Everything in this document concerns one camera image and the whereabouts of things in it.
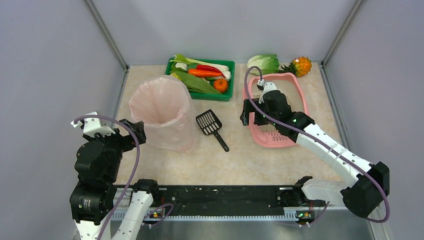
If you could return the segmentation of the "pink plastic trash bag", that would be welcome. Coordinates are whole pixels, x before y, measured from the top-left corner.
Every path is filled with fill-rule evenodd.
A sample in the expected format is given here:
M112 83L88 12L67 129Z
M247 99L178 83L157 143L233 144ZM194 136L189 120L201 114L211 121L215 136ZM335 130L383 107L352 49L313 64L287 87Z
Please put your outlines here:
M173 152L187 152L196 140L195 106L187 87L174 76L141 83L129 103L131 119L144 123L146 143Z

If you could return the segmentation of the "black slotted litter scoop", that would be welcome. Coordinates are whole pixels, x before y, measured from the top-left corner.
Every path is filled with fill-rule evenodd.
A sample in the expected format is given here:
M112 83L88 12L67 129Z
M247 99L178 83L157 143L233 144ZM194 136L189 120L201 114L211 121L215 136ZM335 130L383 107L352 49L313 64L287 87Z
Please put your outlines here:
M204 135L213 135L225 152L230 151L230 148L219 133L219 130L222 128L222 123L212 109L208 109L196 116L195 121Z

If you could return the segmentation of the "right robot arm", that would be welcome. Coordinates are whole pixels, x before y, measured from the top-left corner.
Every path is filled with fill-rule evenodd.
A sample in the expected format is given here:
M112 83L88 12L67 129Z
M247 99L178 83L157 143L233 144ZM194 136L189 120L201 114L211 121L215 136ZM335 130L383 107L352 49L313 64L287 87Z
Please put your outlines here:
M279 90L264 89L259 98L252 98L248 90L244 95L240 115L243 125L250 123L250 114L254 113L255 124L273 126L281 135L313 152L344 180L344 186L332 190L319 190L315 185L314 191L307 191L311 183L308 180L302 187L308 199L341 201L354 215L375 223L389 220L390 169L386 164L371 163L335 141L308 114L293 111ZM380 204L384 204L385 216L372 220L370 214Z

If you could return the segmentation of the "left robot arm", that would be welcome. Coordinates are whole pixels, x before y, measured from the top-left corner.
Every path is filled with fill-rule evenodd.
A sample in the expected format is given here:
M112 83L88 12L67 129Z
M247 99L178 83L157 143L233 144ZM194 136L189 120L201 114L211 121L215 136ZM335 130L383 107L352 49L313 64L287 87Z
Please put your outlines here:
M74 128L83 130L87 141L76 153L78 183L69 199L72 218L82 240L135 240L159 191L157 181L140 179L132 186L128 210L115 235L111 234L110 221L130 186L126 184L115 199L123 154L136 149L135 162L140 161L140 145L146 142L144 123L116 121L128 132L123 136L103 120L112 119L92 112L71 122Z

